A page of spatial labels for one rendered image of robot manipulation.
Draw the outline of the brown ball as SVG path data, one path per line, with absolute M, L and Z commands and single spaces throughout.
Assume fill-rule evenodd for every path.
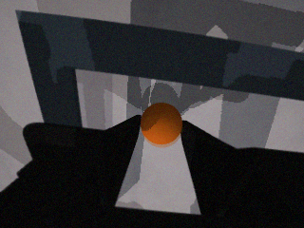
M 141 118 L 141 129 L 148 131 L 179 124 L 182 124 L 181 114 L 174 106 L 166 103 L 152 104 L 144 111 Z

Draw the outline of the clear low corner wall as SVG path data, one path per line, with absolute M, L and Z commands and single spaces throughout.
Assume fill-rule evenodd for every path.
M 113 126 L 112 73 L 75 69 L 83 127 Z

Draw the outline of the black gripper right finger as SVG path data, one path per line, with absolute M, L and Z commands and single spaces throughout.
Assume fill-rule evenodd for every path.
M 182 121 L 181 142 L 200 213 L 224 216 L 260 169 L 304 173 L 304 152 L 233 146 Z

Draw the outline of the translucent orange ball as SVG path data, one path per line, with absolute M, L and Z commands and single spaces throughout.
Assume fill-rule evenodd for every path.
M 175 144 L 179 140 L 182 129 L 183 125 L 179 124 L 169 128 L 142 130 L 142 135 L 151 145 L 164 148 Z

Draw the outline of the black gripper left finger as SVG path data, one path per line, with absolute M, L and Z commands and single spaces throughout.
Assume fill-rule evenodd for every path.
M 23 136 L 32 159 L 93 162 L 97 166 L 101 205 L 115 206 L 139 137 L 142 115 L 136 115 L 106 130 L 29 123 Z

